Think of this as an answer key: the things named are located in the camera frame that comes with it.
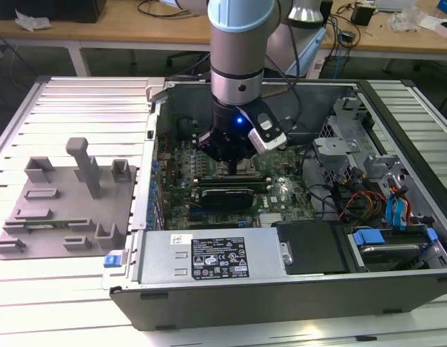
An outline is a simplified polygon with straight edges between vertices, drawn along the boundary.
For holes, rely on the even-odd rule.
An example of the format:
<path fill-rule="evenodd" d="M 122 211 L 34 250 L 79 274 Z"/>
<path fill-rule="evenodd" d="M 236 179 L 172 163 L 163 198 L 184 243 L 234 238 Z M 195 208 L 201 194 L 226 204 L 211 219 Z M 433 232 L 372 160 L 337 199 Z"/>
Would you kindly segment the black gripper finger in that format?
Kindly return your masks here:
<path fill-rule="evenodd" d="M 227 164 L 228 173 L 234 173 L 234 152 L 230 138 L 224 132 L 206 132 L 198 138 L 197 148 L 216 162 Z"/>
<path fill-rule="evenodd" d="M 236 175 L 256 176 L 257 171 L 253 160 L 256 151 L 253 149 L 248 150 L 245 147 L 236 147 L 234 151 L 233 173 Z"/>

